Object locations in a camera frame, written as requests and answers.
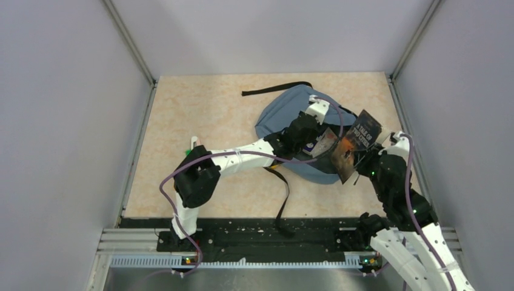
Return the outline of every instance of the book cover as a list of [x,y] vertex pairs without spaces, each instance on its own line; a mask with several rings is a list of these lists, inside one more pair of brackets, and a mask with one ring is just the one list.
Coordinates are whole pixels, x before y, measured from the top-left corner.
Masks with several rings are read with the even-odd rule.
[[342,183],[345,183],[355,171],[354,166],[362,157],[360,153],[364,153],[372,146],[381,132],[382,125],[363,110],[330,157]]

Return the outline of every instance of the metal frame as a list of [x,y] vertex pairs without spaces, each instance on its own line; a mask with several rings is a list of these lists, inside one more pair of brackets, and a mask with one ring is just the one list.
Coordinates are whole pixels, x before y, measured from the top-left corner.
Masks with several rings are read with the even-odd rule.
[[123,20],[121,19],[121,16],[119,15],[116,7],[112,3],[112,0],[101,0],[101,2],[102,4],[104,4],[106,12],[109,14],[109,17],[111,17],[112,21],[114,22],[116,30],[118,31],[121,39],[127,46],[127,49],[129,50],[128,52],[130,53],[130,55],[132,55],[132,58],[138,65],[139,70],[145,76],[146,80],[150,85],[155,85],[156,79],[152,76],[150,69],[145,63],[143,56],[139,52],[139,49],[136,46],[136,44],[134,43],[134,40],[130,36],[129,30],[123,23]]
[[[132,187],[132,182],[135,174],[135,170],[137,167],[139,154],[141,152],[141,146],[144,139],[146,127],[148,124],[148,120],[150,117],[150,112],[153,105],[153,100],[155,98],[156,88],[157,88],[157,82],[156,79],[152,76],[150,69],[148,68],[147,64],[144,61],[144,58],[142,57],[141,53],[139,52],[136,44],[134,43],[134,40],[130,36],[129,31],[127,30],[127,27],[123,23],[116,7],[112,3],[112,0],[101,0],[101,2],[104,4],[104,7],[109,14],[109,16],[112,18],[113,23],[119,32],[122,40],[124,41],[125,45],[127,46],[127,49],[129,50],[130,54],[132,55],[134,61],[136,62],[137,66],[139,67],[142,74],[145,76],[146,80],[149,82],[149,84],[152,87],[151,94],[149,96],[149,101],[147,103],[147,107],[145,109],[144,117],[141,122],[141,127],[139,128],[139,136],[138,140],[136,142],[136,148],[132,157],[132,165],[130,167],[130,173],[127,175],[126,184],[123,191],[123,200],[121,203],[121,209],[119,212],[119,216],[124,214],[125,207],[127,205],[127,201],[129,198],[130,190]],[[415,34],[413,35],[411,41],[409,42],[408,46],[406,47],[404,53],[402,54],[398,64],[396,65],[393,73],[389,76],[386,75],[387,82],[389,85],[389,89],[391,91],[391,96],[393,98],[393,102],[396,107],[396,111],[400,120],[400,124],[404,131],[412,133],[412,125],[409,121],[409,117],[406,114],[406,111],[404,109],[404,104],[402,102],[402,98],[400,97],[398,90],[396,88],[396,80],[402,73],[402,70],[406,64],[406,62],[411,57],[412,52],[416,48],[417,44],[419,43],[419,40],[424,35],[424,32],[429,25],[430,21],[433,19],[434,14],[438,11],[441,4],[444,2],[444,0],[433,0],[429,9],[427,10],[426,14],[424,15],[421,23],[419,24],[418,28],[416,29]],[[431,202],[433,205],[433,201],[429,195],[430,193],[430,186],[428,184],[428,181],[426,179],[426,174],[423,169],[423,161],[422,157],[419,153],[415,153],[415,162],[414,162],[414,169],[416,171],[419,186],[421,188],[421,191],[423,195],[426,196],[426,198]],[[456,256],[457,260],[463,266],[462,264],[462,249],[460,247],[460,243],[458,241],[458,237],[455,233],[455,230],[451,227],[443,227],[443,235],[445,237],[445,240],[448,242],[450,249],[452,250],[452,253]],[[156,236],[156,232],[161,231],[161,229],[105,229],[100,242],[99,246],[96,252],[95,260],[93,263],[92,272],[90,274],[90,278],[88,281],[87,289],[88,291],[98,291],[98,290],[104,290],[104,285],[107,280],[108,270],[111,266],[111,263],[117,262],[119,264],[120,259],[128,258],[126,256],[137,256],[138,258],[155,258],[156,256],[160,258],[168,258],[169,260],[167,262],[176,262],[177,258],[180,258],[181,256],[191,256],[192,253],[158,253],[156,251],[157,246],[157,240],[158,236]],[[364,252],[349,252],[345,253],[346,255],[352,257],[355,255],[366,255]],[[126,267],[144,267],[144,263],[142,262],[148,262],[144,260],[139,261],[133,261],[130,266]],[[341,267],[342,265],[333,266],[330,265],[329,267]]]
[[125,214],[125,209],[127,208],[127,203],[129,202],[130,191],[132,189],[132,182],[134,181],[134,175],[136,173],[136,169],[138,166],[139,154],[141,153],[141,147],[143,145],[143,140],[144,140],[146,128],[148,125],[148,120],[150,119],[150,112],[152,111],[152,105],[153,105],[153,100],[155,99],[155,93],[157,92],[157,84],[158,83],[153,84],[142,121],[140,122],[141,125],[139,127],[138,140],[136,142],[136,148],[134,150],[134,154],[132,155],[132,163],[130,164],[129,171],[127,173],[127,179],[125,180],[125,187],[123,190],[123,198],[122,198],[120,210],[118,213],[118,219],[116,220],[113,227],[116,227],[116,225],[118,225],[119,219]]
[[402,56],[400,57],[400,60],[395,67],[395,70],[393,71],[393,73],[390,76],[390,78],[393,82],[395,82],[396,79],[398,79],[398,77],[400,76],[400,74],[403,70],[403,67],[405,66],[406,62],[409,60],[410,55],[412,54],[412,52],[418,45],[419,40],[424,35],[426,28],[430,24],[430,21],[432,20],[435,13],[439,10],[439,8],[441,7],[441,4],[443,2],[444,2],[444,0],[433,0],[432,3],[430,4],[429,9],[423,16],[421,23],[419,24],[418,28],[416,29],[416,32],[412,36],[411,40],[409,41],[409,44],[407,45],[405,51],[403,52]]

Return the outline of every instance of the backpack strap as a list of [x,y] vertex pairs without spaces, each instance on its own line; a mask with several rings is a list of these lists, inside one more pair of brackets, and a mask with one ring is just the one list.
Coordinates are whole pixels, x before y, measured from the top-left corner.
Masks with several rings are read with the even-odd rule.
[[284,236],[286,238],[292,238],[295,235],[295,233],[280,225],[280,221],[282,219],[282,212],[284,211],[284,207],[285,207],[285,203],[287,202],[287,198],[289,198],[289,183],[287,182],[285,177],[282,174],[280,174],[279,172],[277,172],[276,170],[273,170],[272,168],[269,168],[269,167],[264,168],[264,170],[274,174],[275,176],[277,176],[280,180],[284,181],[284,183],[285,183],[285,200],[284,200],[284,203],[282,203],[282,207],[280,207],[280,210],[278,211],[278,214],[275,218],[274,226],[275,226],[275,229],[278,231],[278,233],[280,233],[282,236]]
[[291,82],[291,83],[286,83],[286,84],[277,85],[277,86],[273,86],[273,87],[268,87],[268,88],[264,88],[264,89],[260,89],[260,90],[242,91],[241,96],[257,95],[257,94],[282,91],[282,90],[287,90],[287,89],[293,88],[294,86],[298,86],[298,85],[307,85],[312,88],[311,83],[305,82],[305,81],[299,81],[299,82]]

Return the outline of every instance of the purple cable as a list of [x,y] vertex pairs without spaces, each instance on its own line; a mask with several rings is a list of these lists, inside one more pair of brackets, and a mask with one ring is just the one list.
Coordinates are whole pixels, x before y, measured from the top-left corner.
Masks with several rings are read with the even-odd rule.
[[[425,236],[423,233],[423,230],[421,229],[421,226],[418,223],[418,220],[416,219],[416,215],[414,215],[414,210],[412,209],[412,203],[410,201],[410,168],[412,167],[412,161],[414,159],[414,142],[412,139],[412,136],[403,133],[400,135],[400,137],[406,137],[409,140],[409,158],[407,160],[407,173],[405,175],[405,199],[407,200],[407,208],[409,210],[410,218],[412,219],[412,223],[414,223],[414,228],[418,232],[418,234],[421,236],[427,247],[429,248],[429,251],[432,252],[433,256],[441,266],[441,268],[446,268],[446,265],[442,261],[441,257],[437,253],[437,251],[433,248],[433,246],[430,244],[429,239]],[[445,272],[446,277],[448,278],[448,281],[450,282],[450,286],[452,287],[452,290],[457,291],[457,287],[455,286],[455,282],[453,281],[452,275],[449,272]]]
[[[344,124],[344,120],[343,120],[343,117],[342,117],[341,109],[339,108],[339,104],[337,104],[337,103],[335,103],[335,102],[333,102],[331,100],[322,98],[322,97],[316,97],[316,99],[320,99],[320,100],[326,101],[332,107],[335,108],[335,110],[337,111],[337,113],[339,115],[339,121],[341,122],[341,125],[339,126],[339,138],[342,138],[342,134],[343,134],[343,126],[342,125]],[[308,160],[305,160],[305,161],[299,161],[299,160],[293,161],[293,160],[290,160],[290,159],[283,159],[283,158],[279,158],[277,156],[269,155],[267,153],[255,152],[255,151],[252,151],[252,150],[241,150],[239,153],[243,154],[243,155],[265,156],[267,158],[275,159],[277,161],[289,162],[289,163],[292,163],[292,164],[308,164],[310,162],[315,162],[315,161],[318,160],[318,159],[314,158],[314,159],[308,159]],[[164,195],[166,200],[171,204],[171,206],[173,208],[173,213],[174,213],[174,217],[176,218],[176,223],[177,223],[178,228],[185,235],[185,237],[191,242],[191,244],[193,244],[193,246],[195,247],[196,251],[198,252],[198,262],[196,262],[195,266],[191,270],[185,272],[183,274],[183,276],[187,276],[187,275],[191,274],[192,272],[194,272],[198,268],[198,266],[202,263],[202,260],[204,259],[204,254],[202,253],[202,250],[200,249],[200,246],[198,246],[198,244],[195,242],[195,240],[193,238],[191,238],[191,236],[188,235],[187,232],[184,230],[182,224],[180,223],[180,220],[178,219],[178,215],[177,215],[178,211],[177,211],[175,203],[173,202],[171,197],[164,191],[164,184],[166,184],[169,180],[171,180],[178,173],[188,169],[189,167],[191,167],[191,166],[193,166],[193,165],[195,165],[195,164],[197,164],[197,163],[199,163],[201,161],[205,161],[206,159],[214,158],[214,157],[217,157],[217,156],[231,156],[231,155],[237,155],[237,154],[238,153],[236,153],[236,152],[222,152],[222,153],[213,153],[211,155],[202,156],[202,157],[200,157],[198,159],[195,159],[194,161],[188,162],[187,164],[183,165],[182,167],[176,169],[173,173],[169,174],[168,177],[164,178],[164,180],[162,180],[161,184],[159,185],[159,191],[161,191],[161,194]],[[150,277],[153,277],[155,275],[159,275],[159,274],[162,274],[162,273],[170,273],[170,272],[171,272],[171,270],[159,270],[159,271],[155,271],[153,273],[150,273],[147,276],[145,276],[143,279],[141,279],[140,281],[135,283],[131,288],[129,288],[129,290],[133,290],[135,287],[139,286],[142,282],[146,281]]]

